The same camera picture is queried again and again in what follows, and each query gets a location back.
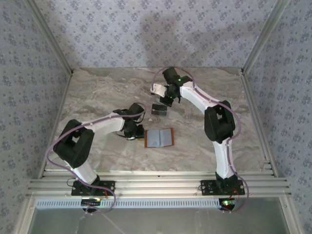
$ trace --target mounting plate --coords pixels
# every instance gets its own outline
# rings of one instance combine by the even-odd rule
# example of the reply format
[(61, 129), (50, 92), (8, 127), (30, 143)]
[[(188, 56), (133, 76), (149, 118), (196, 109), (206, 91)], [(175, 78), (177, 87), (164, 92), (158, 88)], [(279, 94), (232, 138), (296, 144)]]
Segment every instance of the mounting plate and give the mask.
[[(104, 181), (99, 181), (97, 186), (105, 187), (108, 189), (115, 191), (115, 181), (110, 181), (110, 180), (104, 180)], [(113, 196), (109, 191), (105, 193), (105, 190), (103, 189), (95, 189), (93, 194), (90, 194), (90, 190), (81, 184), (79, 181), (74, 181), (73, 188), (72, 188), (72, 196)]]
[(200, 186), (198, 187), (201, 190), (203, 196), (212, 196), (212, 195), (245, 195), (245, 189), (243, 181), (237, 180), (229, 189), (221, 191), (217, 186), (216, 180), (201, 180)]

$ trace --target book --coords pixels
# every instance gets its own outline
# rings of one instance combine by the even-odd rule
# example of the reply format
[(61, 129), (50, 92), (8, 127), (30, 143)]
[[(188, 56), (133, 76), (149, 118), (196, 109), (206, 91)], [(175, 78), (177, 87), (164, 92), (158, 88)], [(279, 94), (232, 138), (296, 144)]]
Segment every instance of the book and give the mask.
[(144, 136), (145, 148), (159, 148), (175, 144), (173, 128), (146, 130)]

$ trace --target gray marble table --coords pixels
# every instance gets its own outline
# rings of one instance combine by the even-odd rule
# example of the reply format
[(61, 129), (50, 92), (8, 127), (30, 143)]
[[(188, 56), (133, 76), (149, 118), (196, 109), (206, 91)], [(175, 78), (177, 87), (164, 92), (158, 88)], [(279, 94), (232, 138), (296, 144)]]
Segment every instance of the gray marble table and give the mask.
[[(173, 127), (175, 145), (144, 148), (144, 141), (127, 141), (114, 133), (97, 136), (92, 144), (89, 162), (97, 171), (209, 171), (216, 169), (213, 144), (203, 130), (203, 115), (188, 100), (174, 102), (167, 117), (151, 115), (155, 97), (150, 85), (157, 68), (93, 68), (77, 69), (71, 79), (55, 139), (66, 123), (75, 118), (89, 121), (115, 109), (143, 102), (147, 113), (145, 129)], [(238, 171), (261, 171), (262, 153), (254, 124), (236, 68), (187, 68), (199, 87), (219, 100), (228, 100), (242, 122), (242, 134), (233, 141), (234, 164)], [(160, 74), (156, 81), (165, 83)], [(50, 158), (65, 165), (51, 152)], [(46, 169), (56, 169), (47, 164)]]

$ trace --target wall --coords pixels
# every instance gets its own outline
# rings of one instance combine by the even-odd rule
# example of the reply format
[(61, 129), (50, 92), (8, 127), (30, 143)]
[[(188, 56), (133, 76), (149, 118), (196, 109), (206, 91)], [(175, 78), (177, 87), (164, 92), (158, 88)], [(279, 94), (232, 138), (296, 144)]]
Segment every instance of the wall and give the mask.
[(72, 67), (242, 67), (275, 0), (35, 0)]
[(68, 76), (22, 0), (1, 0), (0, 9), (0, 233), (9, 234)]
[(312, 233), (312, 3), (295, 0), (249, 73), (277, 166)]

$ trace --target blue floral pattern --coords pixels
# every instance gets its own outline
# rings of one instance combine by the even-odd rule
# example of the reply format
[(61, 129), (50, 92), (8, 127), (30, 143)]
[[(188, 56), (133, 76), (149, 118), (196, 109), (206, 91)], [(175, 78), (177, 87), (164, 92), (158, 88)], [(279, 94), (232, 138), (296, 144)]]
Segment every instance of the blue floral pattern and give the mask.
[(311, 26), (311, 1), (292, 1), (249, 73), (277, 166), (288, 178), (307, 233), (312, 233)]
[(68, 75), (22, 0), (0, 1), (0, 233), (38, 175)]
[(35, 0), (75, 67), (242, 67), (275, 0)]

